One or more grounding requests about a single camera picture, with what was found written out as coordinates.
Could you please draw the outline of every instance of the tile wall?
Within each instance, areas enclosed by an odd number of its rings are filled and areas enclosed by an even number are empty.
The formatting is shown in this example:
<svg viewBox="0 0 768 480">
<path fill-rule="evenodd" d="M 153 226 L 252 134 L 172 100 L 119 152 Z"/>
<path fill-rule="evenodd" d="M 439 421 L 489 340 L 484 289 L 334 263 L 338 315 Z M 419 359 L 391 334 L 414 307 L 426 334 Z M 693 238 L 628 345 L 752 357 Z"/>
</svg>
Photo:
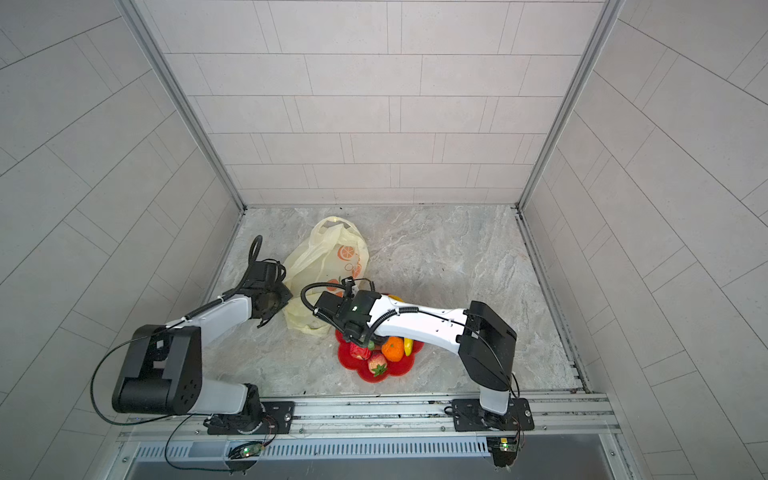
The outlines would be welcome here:
<svg viewBox="0 0 768 480">
<path fill-rule="evenodd" d="M 602 8 L 137 5 L 254 205 L 516 202 Z"/>
<path fill-rule="evenodd" d="M 0 478 L 85 477 L 93 368 L 200 304 L 237 216 L 111 1 L 0 2 Z"/>
<path fill-rule="evenodd" d="M 768 478 L 767 31 L 627 0 L 525 210 L 646 478 Z"/>
</svg>

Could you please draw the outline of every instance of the strawberry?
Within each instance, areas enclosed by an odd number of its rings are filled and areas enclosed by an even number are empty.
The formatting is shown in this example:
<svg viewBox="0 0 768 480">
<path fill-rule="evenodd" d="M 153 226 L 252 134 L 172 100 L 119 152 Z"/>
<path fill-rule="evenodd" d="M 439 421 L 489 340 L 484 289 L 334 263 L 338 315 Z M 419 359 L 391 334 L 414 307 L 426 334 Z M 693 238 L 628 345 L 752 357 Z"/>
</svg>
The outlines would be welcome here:
<svg viewBox="0 0 768 480">
<path fill-rule="evenodd" d="M 352 342 L 349 342 L 349 354 L 352 356 L 352 358 L 358 360 L 367 360 L 371 358 L 371 351 L 369 349 L 364 349 Z"/>
<path fill-rule="evenodd" d="M 379 376 L 386 372 L 386 358 L 381 353 L 376 353 L 368 360 L 368 370 L 373 376 Z"/>
</svg>

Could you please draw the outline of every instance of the plastic bag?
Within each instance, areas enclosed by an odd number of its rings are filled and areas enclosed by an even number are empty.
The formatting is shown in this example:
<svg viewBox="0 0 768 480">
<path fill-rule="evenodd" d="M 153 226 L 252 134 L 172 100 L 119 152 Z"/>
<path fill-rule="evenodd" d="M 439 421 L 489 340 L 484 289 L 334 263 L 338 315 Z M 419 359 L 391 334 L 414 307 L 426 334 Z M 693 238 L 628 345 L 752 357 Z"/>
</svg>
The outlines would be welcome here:
<svg viewBox="0 0 768 480">
<path fill-rule="evenodd" d="M 348 276 L 361 278 L 368 266 L 368 246 L 355 224 L 339 217 L 321 220 L 285 261 L 283 281 L 293 298 L 283 310 L 288 328 L 310 335 L 324 336 L 331 325 L 312 315 L 301 301 L 301 289 L 315 282 L 341 283 Z M 329 288 L 341 296 L 341 289 Z M 310 290 L 306 298 L 314 304 L 323 288 Z"/>
</svg>

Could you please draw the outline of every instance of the flower-shaped red plate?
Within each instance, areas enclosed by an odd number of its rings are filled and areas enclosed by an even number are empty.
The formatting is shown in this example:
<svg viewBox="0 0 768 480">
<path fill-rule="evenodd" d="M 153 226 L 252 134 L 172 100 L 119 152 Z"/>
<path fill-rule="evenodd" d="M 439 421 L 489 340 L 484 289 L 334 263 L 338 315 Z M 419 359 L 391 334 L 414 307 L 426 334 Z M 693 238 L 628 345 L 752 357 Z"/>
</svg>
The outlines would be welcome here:
<svg viewBox="0 0 768 480">
<path fill-rule="evenodd" d="M 387 360 L 387 370 L 379 376 L 373 376 L 370 370 L 368 370 L 368 360 L 358 360 L 353 358 L 349 354 L 349 344 L 344 341 L 339 330 L 336 331 L 336 340 L 339 342 L 339 348 L 336 352 L 336 357 L 339 359 L 339 363 L 345 369 L 357 370 L 357 374 L 360 378 L 368 383 L 378 383 L 387 378 L 388 376 L 403 376 L 410 372 L 413 367 L 413 360 L 416 357 L 416 353 L 422 349 L 424 342 L 413 341 L 413 351 L 410 356 L 403 356 L 399 362 L 390 362 Z"/>
</svg>

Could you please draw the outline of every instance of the gray marble surface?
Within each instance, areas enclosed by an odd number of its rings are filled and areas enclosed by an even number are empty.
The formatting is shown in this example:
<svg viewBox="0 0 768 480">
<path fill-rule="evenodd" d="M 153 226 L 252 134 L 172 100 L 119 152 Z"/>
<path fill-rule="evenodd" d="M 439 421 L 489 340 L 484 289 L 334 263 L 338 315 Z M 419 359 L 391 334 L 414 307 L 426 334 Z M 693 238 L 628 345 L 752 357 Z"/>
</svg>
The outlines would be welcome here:
<svg viewBox="0 0 768 480">
<path fill-rule="evenodd" d="M 513 370 L 522 389 L 568 389 L 576 381 L 509 206 L 253 208 L 247 211 L 214 292 L 234 286 L 248 247 L 284 260 L 312 227 L 336 215 L 368 243 L 366 276 L 406 302 L 445 308 L 487 303 L 518 334 Z M 336 359 L 333 332 L 315 337 L 286 328 L 282 313 L 265 327 L 234 327 L 203 352 L 207 377 L 251 382 L 262 396 L 475 392 L 461 360 L 426 345 L 411 372 L 363 382 Z"/>
</svg>

